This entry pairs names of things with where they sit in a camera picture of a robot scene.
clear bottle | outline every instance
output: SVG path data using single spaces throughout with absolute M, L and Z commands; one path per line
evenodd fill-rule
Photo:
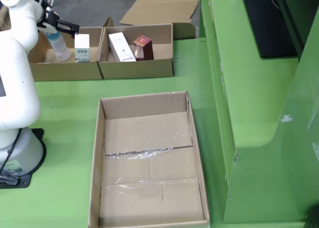
M 55 50 L 55 56 L 59 61 L 67 61 L 71 58 L 72 54 L 70 49 L 66 46 L 65 40 L 61 32 L 55 34 L 45 33 L 52 48 Z

open cardboard box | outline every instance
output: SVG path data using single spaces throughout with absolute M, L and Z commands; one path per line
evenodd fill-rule
M 101 99 L 89 228 L 208 227 L 187 92 Z
M 116 62 L 109 46 L 109 34 L 122 32 L 134 54 L 133 41 L 140 35 L 152 40 L 154 60 Z M 174 76 L 173 39 L 195 38 L 189 23 L 120 26 L 109 24 L 103 31 L 98 64 L 104 79 L 156 78 Z
M 79 30 L 79 33 L 90 35 L 90 62 L 88 63 L 75 62 L 74 39 L 66 33 L 62 33 L 62 35 L 72 56 L 65 62 L 57 60 L 55 51 L 48 39 L 43 32 L 40 32 L 37 45 L 28 53 L 34 80 L 101 80 L 102 76 L 97 65 L 97 55 L 102 32 L 103 27 L 83 27 Z

black mounting plate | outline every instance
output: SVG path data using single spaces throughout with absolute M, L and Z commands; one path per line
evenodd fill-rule
M 8 185 L 7 183 L 0 183 L 0 189 L 27 188 L 30 185 L 32 174 L 36 172 L 39 169 L 39 167 L 43 164 L 46 157 L 46 147 L 44 142 L 42 141 L 44 130 L 41 128 L 34 128 L 34 129 L 31 129 L 31 131 L 39 139 L 43 147 L 43 156 L 39 164 L 29 173 L 19 177 L 19 183 L 16 186 Z

green table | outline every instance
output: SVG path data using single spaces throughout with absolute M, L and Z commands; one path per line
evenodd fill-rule
M 175 77 L 39 82 L 42 113 L 32 127 L 45 130 L 47 157 L 27 189 L 0 190 L 0 226 L 86 228 L 93 140 L 99 98 L 188 90 L 204 165 L 213 227 L 301 227 L 295 224 L 224 225 L 217 177 L 220 134 L 206 39 L 174 42 Z

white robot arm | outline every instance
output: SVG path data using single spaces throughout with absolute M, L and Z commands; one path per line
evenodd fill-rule
M 9 9 L 11 29 L 0 32 L 0 182 L 1 169 L 6 175 L 22 176 L 34 169 L 42 156 L 40 142 L 27 128 L 40 115 L 40 101 L 26 55 L 37 44 L 38 30 L 66 32 L 72 37 L 79 31 L 79 26 L 61 21 L 43 0 L 1 2 Z M 70 30 L 60 28 L 60 24 Z M 7 151 L 14 146 L 17 148 L 11 157 L 21 167 L 13 174 L 4 169 L 4 164 L 10 157 Z
M 0 32 L 0 148 L 12 143 L 17 129 L 33 124 L 40 102 L 26 52 L 38 41 L 43 9 L 34 0 L 1 0 L 9 8 L 11 29 Z

